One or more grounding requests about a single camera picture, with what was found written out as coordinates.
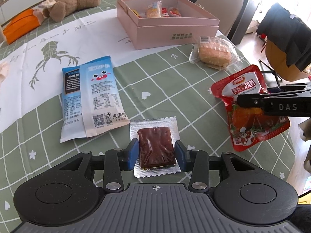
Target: white heart print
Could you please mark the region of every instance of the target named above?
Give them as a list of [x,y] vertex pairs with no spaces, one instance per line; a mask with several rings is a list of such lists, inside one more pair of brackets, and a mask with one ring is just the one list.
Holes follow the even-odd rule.
[[195,146],[190,146],[190,145],[187,146],[187,150],[189,151],[194,150],[194,149],[195,149]]
[[142,92],[142,99],[145,100],[147,99],[148,96],[151,96],[149,92]]
[[8,210],[10,207],[10,204],[7,201],[4,201],[4,209]]

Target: beige chair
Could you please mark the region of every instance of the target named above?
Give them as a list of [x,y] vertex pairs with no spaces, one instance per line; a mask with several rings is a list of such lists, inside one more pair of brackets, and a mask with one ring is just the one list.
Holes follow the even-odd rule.
[[206,11],[217,17],[219,30],[227,36],[243,6],[243,0],[197,0]]

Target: qr code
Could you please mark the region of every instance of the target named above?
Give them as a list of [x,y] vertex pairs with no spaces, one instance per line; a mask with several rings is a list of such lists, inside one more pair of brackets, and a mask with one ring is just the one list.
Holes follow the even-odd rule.
[[94,126],[95,127],[104,125],[105,124],[104,115],[100,114],[100,115],[97,115],[97,116],[93,116],[93,121],[94,121]]

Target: blue snack package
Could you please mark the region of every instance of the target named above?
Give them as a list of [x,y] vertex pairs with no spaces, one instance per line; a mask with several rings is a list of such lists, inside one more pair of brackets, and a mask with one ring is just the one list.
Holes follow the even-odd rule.
[[121,103],[110,56],[80,65],[80,89],[87,137],[130,123]]
[[62,93],[63,127],[60,142],[74,138],[86,137],[82,118],[80,67],[65,67],[62,69],[64,85]]

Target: gift box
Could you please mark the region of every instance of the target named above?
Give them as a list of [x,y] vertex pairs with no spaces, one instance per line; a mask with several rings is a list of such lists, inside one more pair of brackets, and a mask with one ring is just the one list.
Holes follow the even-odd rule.
[[177,8],[182,17],[138,18],[159,0],[118,0],[117,15],[135,49],[197,43],[200,36],[214,37],[219,19],[189,0],[160,0],[162,7]]

